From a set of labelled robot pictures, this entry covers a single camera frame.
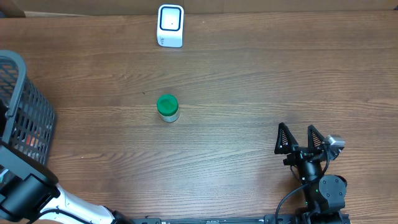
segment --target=silver metal part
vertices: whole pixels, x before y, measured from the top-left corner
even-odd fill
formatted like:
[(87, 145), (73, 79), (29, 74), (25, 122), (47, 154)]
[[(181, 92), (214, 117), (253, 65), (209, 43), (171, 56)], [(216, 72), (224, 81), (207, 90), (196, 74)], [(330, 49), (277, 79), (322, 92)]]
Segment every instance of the silver metal part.
[(329, 134), (326, 138), (325, 141), (328, 142), (331, 146), (338, 146), (338, 147), (344, 147), (346, 145), (346, 141), (337, 134)]

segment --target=green cap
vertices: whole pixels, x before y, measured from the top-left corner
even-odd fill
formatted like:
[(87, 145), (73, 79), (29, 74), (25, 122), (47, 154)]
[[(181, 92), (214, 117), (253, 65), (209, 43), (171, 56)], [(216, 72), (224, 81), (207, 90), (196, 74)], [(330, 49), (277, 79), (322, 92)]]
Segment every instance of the green cap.
[(178, 110), (177, 99), (170, 94), (161, 96), (157, 100), (157, 110), (163, 116), (173, 116)]

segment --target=wooden surface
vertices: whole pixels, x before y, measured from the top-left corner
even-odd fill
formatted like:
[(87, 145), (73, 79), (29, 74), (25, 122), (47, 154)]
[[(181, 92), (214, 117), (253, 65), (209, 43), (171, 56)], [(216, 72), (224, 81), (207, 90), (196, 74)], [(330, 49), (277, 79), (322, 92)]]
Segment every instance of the wooden surface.
[[(81, 198), (131, 217), (274, 213), (298, 187), (274, 155), (277, 125), (300, 144), (314, 124), (346, 149), (353, 223), (398, 219), (398, 13), (187, 15), (182, 49), (157, 45), (156, 16), (0, 20), (56, 107), (49, 167)], [(174, 94), (168, 124), (155, 103)], [(304, 206), (297, 195), (281, 213)]]

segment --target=white rectangular object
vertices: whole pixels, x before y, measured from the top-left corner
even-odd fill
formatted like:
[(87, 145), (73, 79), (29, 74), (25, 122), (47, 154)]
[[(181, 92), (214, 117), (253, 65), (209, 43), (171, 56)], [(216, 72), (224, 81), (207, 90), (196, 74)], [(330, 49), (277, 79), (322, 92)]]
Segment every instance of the white rectangular object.
[(159, 7), (157, 15), (157, 42), (162, 47), (182, 47), (184, 9), (174, 4)]

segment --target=beige wall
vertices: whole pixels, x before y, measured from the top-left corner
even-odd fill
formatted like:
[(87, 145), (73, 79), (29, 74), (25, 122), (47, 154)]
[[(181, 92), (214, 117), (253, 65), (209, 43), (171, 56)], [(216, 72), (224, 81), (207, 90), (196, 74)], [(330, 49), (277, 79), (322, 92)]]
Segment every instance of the beige wall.
[(12, 0), (30, 13), (75, 15), (157, 14), (161, 4), (185, 13), (392, 10), (398, 0)]

